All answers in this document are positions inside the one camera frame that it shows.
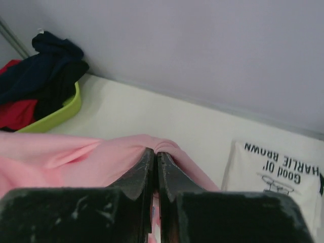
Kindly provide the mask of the pink t shirt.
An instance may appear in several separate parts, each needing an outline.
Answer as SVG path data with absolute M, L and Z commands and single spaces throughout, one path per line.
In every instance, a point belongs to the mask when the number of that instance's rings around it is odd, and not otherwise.
M 107 187 L 131 169 L 146 149 L 168 153 L 197 185 L 215 183 L 173 141 L 135 135 L 110 140 L 1 133 L 1 199 L 19 188 Z

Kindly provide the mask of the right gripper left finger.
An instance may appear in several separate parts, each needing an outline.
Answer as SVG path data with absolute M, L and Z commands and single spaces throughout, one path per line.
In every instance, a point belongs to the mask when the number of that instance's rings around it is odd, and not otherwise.
M 148 242 L 154 159 L 146 149 L 107 187 L 9 191 L 1 199 L 1 242 Z

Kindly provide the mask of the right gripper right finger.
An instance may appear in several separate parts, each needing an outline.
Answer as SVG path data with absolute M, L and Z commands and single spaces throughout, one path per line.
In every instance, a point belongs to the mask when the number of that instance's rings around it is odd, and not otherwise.
M 297 204 L 273 192 L 211 192 L 157 155 L 162 242 L 313 242 Z

